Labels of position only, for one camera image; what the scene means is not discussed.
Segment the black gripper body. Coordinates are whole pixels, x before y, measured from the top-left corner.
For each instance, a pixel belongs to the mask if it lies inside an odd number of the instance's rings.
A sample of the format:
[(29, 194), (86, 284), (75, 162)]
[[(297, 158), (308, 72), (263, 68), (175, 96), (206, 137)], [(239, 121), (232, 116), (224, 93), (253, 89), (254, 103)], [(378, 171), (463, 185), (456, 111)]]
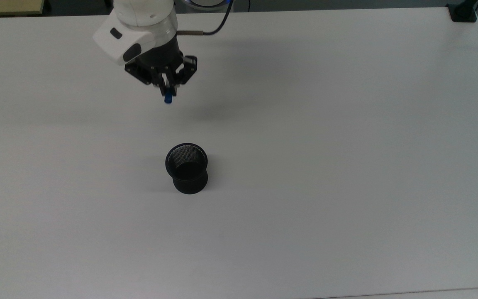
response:
[(196, 56), (185, 56), (180, 51), (178, 36), (169, 42), (140, 54), (124, 66), (125, 71), (146, 85), (159, 88), (160, 75), (178, 73), (180, 85), (184, 85), (198, 70)]

